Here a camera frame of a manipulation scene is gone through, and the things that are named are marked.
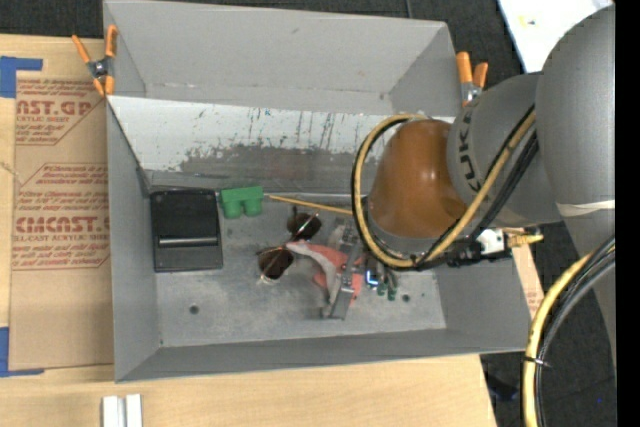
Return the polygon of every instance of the orange object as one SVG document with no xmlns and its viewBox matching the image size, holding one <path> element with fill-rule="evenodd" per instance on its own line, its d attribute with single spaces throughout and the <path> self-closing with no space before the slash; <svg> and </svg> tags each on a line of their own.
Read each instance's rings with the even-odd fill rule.
<svg viewBox="0 0 640 427">
<path fill-rule="evenodd" d="M 471 71 L 471 59 L 468 52 L 458 52 L 456 54 L 456 64 L 458 65 L 458 75 L 460 83 L 467 84 L 473 82 L 473 73 Z"/>
<path fill-rule="evenodd" d="M 115 25 L 110 25 L 107 28 L 107 37 L 105 38 L 105 57 L 101 61 L 92 61 L 89 56 L 89 52 L 87 52 L 87 48 L 84 46 L 80 38 L 75 34 L 71 36 L 71 41 L 75 44 L 82 62 L 87 65 L 91 75 L 93 76 L 93 85 L 102 97 L 104 97 L 105 94 L 112 95 L 115 90 L 115 81 L 113 76 L 109 74 L 108 65 L 109 61 L 114 59 L 116 56 L 116 41 L 118 34 L 118 29 Z"/>
<path fill-rule="evenodd" d="M 410 121 L 389 139 L 368 197 L 369 213 L 385 231 L 438 237 L 466 210 L 447 168 L 450 127 L 440 120 Z"/>
<path fill-rule="evenodd" d="M 480 88 L 483 88 L 487 82 L 487 70 L 489 69 L 489 63 L 479 63 L 473 70 L 473 84 Z"/>
<path fill-rule="evenodd" d="M 458 52 L 456 54 L 456 65 L 458 67 L 458 76 L 460 77 L 462 105 L 464 106 L 480 94 L 480 90 L 487 80 L 489 64 L 482 62 L 473 69 L 469 53 Z"/>
</svg>

